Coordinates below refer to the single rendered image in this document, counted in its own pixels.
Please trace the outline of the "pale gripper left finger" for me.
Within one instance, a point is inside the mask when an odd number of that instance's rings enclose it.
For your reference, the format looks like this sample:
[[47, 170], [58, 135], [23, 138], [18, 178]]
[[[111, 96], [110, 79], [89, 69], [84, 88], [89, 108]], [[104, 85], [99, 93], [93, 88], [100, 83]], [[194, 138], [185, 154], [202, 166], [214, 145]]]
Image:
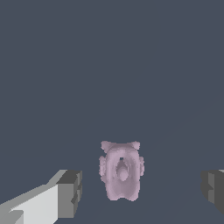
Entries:
[[73, 218], [82, 195], [82, 171], [59, 170], [45, 185], [0, 205], [0, 224], [54, 224]]

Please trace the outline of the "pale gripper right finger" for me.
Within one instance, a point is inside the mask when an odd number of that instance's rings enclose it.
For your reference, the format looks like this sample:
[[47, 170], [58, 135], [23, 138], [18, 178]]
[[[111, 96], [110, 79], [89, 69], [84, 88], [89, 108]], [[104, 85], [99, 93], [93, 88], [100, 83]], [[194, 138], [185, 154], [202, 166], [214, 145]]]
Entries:
[[224, 214], [224, 170], [202, 171], [200, 178], [203, 196]]

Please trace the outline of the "pink teddy bear figurine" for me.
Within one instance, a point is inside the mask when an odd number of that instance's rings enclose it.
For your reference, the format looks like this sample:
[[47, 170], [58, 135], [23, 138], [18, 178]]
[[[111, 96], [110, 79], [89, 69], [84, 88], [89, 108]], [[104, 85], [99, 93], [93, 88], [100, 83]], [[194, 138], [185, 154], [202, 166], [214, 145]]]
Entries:
[[110, 200], [135, 201], [144, 175], [144, 158], [139, 156], [140, 143], [101, 142], [106, 156], [100, 156], [99, 174]]

